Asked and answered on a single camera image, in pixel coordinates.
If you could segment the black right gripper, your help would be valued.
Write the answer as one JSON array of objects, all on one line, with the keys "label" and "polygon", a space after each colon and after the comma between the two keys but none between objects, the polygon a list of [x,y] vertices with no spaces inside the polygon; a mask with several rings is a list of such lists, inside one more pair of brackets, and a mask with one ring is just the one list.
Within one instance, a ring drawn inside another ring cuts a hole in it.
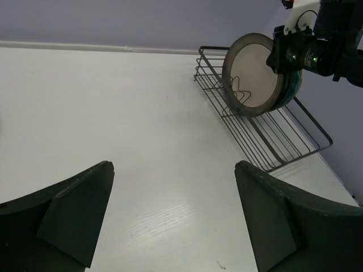
[{"label": "black right gripper", "polygon": [[276,74],[307,70],[320,76],[334,74],[340,58],[340,36],[313,35],[311,29],[285,34],[284,26],[274,29],[273,47],[266,64]]}]

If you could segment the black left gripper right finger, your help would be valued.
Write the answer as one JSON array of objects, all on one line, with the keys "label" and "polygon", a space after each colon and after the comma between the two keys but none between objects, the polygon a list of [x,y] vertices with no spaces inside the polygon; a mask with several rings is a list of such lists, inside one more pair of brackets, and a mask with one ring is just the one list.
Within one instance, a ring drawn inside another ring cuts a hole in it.
[{"label": "black left gripper right finger", "polygon": [[235,166],[258,271],[362,271],[362,208]]}]

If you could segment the brown rimmed cream plate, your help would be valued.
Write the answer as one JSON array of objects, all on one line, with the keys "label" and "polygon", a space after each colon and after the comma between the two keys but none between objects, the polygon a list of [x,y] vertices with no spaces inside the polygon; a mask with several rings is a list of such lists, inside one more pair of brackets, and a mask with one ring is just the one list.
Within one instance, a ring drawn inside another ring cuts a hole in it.
[{"label": "brown rimmed cream plate", "polygon": [[226,102],[235,113],[256,117],[270,111],[284,93],[290,76],[276,74],[266,61],[273,40],[261,33],[238,38],[225,55],[222,85]]}]

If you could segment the teal scalloped embossed plate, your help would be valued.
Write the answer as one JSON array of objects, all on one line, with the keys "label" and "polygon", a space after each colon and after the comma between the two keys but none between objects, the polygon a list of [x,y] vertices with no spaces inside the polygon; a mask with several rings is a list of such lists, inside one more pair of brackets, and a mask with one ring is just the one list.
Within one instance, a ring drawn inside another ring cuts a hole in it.
[{"label": "teal scalloped embossed plate", "polygon": [[302,75],[302,70],[285,75],[284,89],[279,94],[273,107],[269,110],[270,112],[285,106],[295,97],[302,84]]}]

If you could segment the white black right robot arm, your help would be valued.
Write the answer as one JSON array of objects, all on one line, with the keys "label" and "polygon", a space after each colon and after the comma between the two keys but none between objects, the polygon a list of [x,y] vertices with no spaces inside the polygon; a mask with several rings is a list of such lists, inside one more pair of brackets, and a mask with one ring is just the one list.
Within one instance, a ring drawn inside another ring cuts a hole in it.
[{"label": "white black right robot arm", "polygon": [[283,1],[266,64],[276,74],[307,70],[362,87],[362,1]]}]

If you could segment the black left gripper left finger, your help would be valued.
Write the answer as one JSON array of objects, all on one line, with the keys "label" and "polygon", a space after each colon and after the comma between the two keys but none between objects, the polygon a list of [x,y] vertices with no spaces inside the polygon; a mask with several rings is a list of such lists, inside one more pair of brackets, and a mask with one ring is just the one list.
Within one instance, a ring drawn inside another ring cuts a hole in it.
[{"label": "black left gripper left finger", "polygon": [[1,204],[1,271],[85,271],[91,266],[114,181],[102,161]]}]

